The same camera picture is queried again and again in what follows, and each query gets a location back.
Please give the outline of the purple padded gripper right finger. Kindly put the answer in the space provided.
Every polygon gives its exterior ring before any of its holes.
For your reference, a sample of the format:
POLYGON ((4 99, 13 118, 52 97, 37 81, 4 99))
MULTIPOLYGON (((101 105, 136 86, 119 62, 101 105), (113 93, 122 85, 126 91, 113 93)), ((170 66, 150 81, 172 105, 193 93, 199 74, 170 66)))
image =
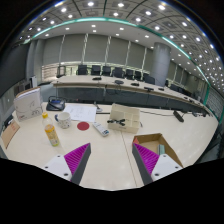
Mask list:
POLYGON ((168 154, 158 155, 137 143, 132 144, 132 153, 145 185, 182 169, 168 154))

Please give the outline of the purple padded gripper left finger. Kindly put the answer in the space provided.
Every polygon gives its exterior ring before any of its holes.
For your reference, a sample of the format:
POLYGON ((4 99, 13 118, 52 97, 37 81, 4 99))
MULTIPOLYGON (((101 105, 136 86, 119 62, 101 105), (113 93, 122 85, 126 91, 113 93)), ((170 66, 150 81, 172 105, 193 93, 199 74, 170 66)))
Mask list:
POLYGON ((79 185, 91 154, 91 144, 82 145, 66 155, 58 154, 43 166, 56 176, 79 185))

